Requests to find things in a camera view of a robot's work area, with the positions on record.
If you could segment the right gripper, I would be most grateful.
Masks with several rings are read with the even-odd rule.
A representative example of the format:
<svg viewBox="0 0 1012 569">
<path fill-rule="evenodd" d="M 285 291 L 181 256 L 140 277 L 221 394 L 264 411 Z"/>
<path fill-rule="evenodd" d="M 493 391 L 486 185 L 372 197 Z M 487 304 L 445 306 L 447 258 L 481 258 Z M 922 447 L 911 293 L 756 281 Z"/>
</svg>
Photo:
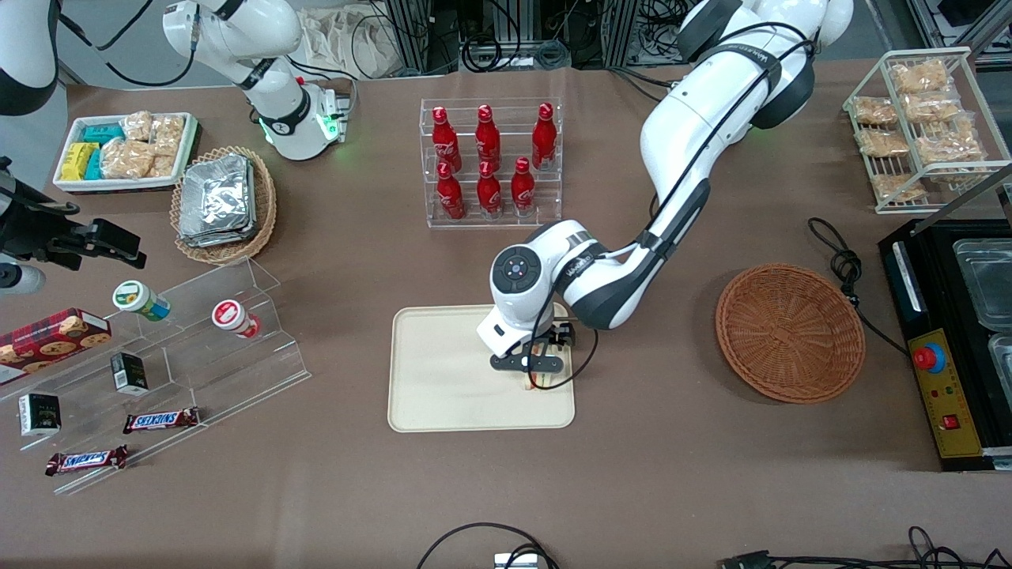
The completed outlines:
<svg viewBox="0 0 1012 569">
<path fill-rule="evenodd" d="M 1 159 L 2 253 L 21 262 L 35 259 L 64 269 L 80 269 L 80 255 L 59 248 L 77 225 L 69 216 L 80 206 L 57 204 L 43 192 L 22 183 L 10 171 L 10 158 Z M 84 252 L 89 257 L 106 257 L 144 269 L 147 255 L 140 249 L 141 237 L 108 220 L 92 220 L 83 229 Z"/>
</svg>

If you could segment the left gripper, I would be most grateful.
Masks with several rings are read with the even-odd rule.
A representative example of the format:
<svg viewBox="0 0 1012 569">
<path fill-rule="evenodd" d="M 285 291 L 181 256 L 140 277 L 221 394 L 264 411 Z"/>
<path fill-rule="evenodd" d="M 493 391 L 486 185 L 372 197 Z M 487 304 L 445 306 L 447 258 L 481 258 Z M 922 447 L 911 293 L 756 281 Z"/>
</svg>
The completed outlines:
<svg viewBox="0 0 1012 569">
<path fill-rule="evenodd" d="M 477 328 L 478 337 L 492 353 L 490 357 L 492 369 L 535 372 L 535 374 L 563 372 L 566 367 L 564 360 L 553 354 L 531 354 L 531 356 L 524 353 L 510 354 L 517 347 L 531 342 L 531 339 L 546 331 L 550 345 L 575 347 L 577 335 L 574 324 L 569 320 L 553 323 L 552 321 L 553 310 L 543 310 L 541 316 L 537 318 L 534 316 L 534 311 L 492 310 Z"/>
</svg>

